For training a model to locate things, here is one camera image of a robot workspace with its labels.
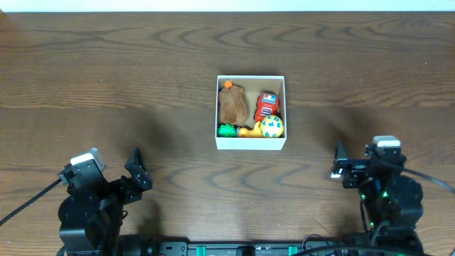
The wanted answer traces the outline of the green round wheel toy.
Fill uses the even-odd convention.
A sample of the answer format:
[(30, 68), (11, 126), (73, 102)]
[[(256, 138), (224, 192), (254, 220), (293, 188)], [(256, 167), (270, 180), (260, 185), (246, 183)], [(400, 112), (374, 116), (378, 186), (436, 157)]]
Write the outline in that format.
[(219, 137), (236, 137), (237, 129), (231, 124), (222, 124), (218, 127), (217, 135)]

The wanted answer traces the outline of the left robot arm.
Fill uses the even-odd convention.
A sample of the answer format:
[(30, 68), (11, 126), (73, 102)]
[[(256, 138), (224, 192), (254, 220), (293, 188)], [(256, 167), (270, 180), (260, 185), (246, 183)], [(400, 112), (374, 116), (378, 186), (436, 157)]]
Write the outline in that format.
[(128, 212), (126, 204), (140, 201), (152, 189), (152, 179), (141, 151), (135, 148), (125, 169), (129, 177), (108, 181), (107, 165), (99, 150), (92, 148), (70, 160), (58, 174), (69, 196), (58, 209), (60, 254), (67, 255), (156, 255), (156, 244), (143, 235), (121, 235)]

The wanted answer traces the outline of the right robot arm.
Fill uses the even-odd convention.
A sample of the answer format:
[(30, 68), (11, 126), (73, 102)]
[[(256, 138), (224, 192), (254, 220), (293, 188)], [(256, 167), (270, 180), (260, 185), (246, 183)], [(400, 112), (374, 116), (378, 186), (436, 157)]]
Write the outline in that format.
[(351, 159), (342, 142), (336, 143), (331, 178), (360, 194), (360, 214), (366, 242), (372, 246), (423, 252), (415, 232), (423, 215), (420, 183), (403, 176), (407, 158), (394, 136), (376, 136), (365, 146), (364, 159)]

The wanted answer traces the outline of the orange rubber duck toy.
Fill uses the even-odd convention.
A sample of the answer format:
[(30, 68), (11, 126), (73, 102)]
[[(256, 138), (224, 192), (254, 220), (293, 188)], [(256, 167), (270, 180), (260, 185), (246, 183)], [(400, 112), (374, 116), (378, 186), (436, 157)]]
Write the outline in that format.
[(256, 122), (252, 129), (248, 129), (246, 127), (240, 127), (236, 130), (238, 137), (246, 137), (246, 138), (259, 138), (263, 137), (263, 134), (260, 129), (260, 122)]

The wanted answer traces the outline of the yellow letter ball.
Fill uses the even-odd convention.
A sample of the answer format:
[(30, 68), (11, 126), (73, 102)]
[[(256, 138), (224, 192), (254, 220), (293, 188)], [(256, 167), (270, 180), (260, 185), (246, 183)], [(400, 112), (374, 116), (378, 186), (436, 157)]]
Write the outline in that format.
[(284, 133), (284, 123), (276, 115), (268, 115), (259, 124), (259, 130), (263, 137), (279, 138)]

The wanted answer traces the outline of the brown plush toy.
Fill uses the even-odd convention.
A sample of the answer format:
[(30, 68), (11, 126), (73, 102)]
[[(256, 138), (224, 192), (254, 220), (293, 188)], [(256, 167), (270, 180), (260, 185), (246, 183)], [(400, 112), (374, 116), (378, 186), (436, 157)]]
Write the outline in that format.
[(218, 102), (220, 124), (239, 125), (247, 121), (249, 114), (243, 87), (231, 80), (226, 80), (218, 94)]

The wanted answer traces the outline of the red toy fire truck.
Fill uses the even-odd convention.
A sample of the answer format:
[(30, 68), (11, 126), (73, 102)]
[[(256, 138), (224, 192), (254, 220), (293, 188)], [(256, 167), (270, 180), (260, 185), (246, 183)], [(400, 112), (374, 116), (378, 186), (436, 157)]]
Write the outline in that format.
[(257, 98), (256, 111), (254, 120), (256, 122), (261, 121), (264, 117), (269, 115), (275, 115), (279, 109), (279, 98), (278, 95), (269, 92), (262, 92)]

